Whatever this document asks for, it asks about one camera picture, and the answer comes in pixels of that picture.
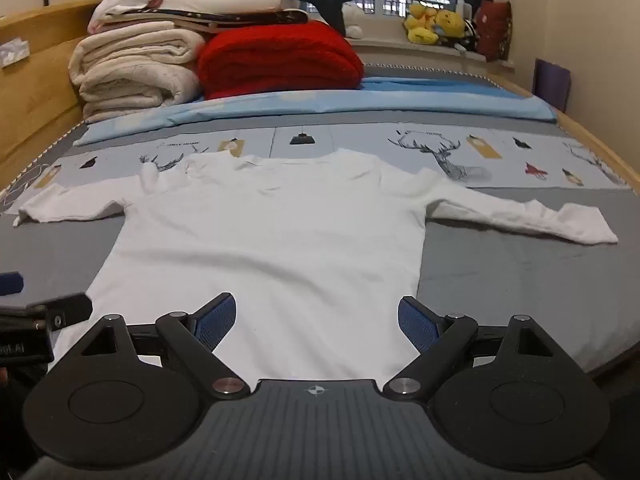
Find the red knitted blanket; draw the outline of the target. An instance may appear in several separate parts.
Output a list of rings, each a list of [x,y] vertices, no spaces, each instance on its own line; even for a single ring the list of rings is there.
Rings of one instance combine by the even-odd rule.
[[[198,55],[206,99],[288,90],[352,90],[363,64],[327,24],[252,26],[222,32]]]

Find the yellow plush toys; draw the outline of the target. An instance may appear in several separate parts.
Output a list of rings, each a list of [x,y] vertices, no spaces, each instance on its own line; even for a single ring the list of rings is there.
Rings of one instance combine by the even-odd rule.
[[[408,41],[421,46],[454,46],[465,37],[465,21],[457,12],[414,2],[404,21]]]

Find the white long-sleeve shirt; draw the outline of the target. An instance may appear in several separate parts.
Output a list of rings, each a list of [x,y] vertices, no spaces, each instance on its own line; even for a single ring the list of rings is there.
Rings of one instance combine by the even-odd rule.
[[[384,384],[413,361],[397,308],[418,287],[428,220],[616,242],[597,208],[503,200],[349,150],[299,159],[195,154],[165,171],[145,164],[132,177],[51,184],[17,221],[111,214],[125,222],[88,289],[94,314],[145,323],[230,292],[236,320],[216,356],[250,385]]]

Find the cream folded blanket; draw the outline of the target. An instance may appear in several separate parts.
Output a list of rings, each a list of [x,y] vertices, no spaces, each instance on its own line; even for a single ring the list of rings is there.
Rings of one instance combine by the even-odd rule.
[[[68,63],[88,124],[184,104],[201,94],[195,73],[205,39],[171,22],[99,32],[81,40]]]

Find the light blue folded duvet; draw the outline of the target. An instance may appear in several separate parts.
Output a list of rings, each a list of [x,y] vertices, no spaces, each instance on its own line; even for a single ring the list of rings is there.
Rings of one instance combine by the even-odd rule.
[[[551,106],[538,96],[517,94],[491,84],[435,78],[367,77],[354,90],[290,90],[227,96],[149,108],[90,125],[76,146],[133,134],[208,122],[213,119],[332,114],[346,112],[456,113],[555,122]]]

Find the purple box by wall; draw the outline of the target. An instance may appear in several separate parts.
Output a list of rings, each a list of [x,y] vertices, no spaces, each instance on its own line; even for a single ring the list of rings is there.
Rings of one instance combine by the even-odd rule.
[[[570,97],[571,86],[572,74],[569,70],[558,64],[536,58],[532,83],[534,96],[538,96],[564,113]]]

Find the white folded bedding stack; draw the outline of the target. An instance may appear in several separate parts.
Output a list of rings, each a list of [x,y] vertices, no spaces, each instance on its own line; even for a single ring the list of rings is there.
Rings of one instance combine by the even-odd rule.
[[[90,34],[126,21],[156,20],[201,22],[205,30],[219,26],[270,23],[306,23],[308,14],[295,0],[102,0],[87,26]]]

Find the tissue box on headboard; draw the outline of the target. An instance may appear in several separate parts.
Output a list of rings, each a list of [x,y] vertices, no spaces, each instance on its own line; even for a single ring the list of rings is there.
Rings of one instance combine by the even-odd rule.
[[[30,57],[30,47],[27,40],[14,38],[0,46],[0,67],[6,68]]]

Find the wooden bed frame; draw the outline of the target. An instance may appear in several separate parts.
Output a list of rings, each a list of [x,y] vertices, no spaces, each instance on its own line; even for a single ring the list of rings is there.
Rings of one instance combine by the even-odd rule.
[[[1,185],[9,186],[37,156],[81,122],[67,65],[96,0],[46,6],[1,20],[1,41],[21,38],[30,55],[1,71]]]

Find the dark red cushion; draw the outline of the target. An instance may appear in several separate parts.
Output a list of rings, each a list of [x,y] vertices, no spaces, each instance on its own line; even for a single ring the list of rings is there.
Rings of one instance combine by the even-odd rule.
[[[484,1],[478,8],[474,23],[477,32],[476,52],[487,62],[506,61],[509,57],[512,8],[509,1]]]

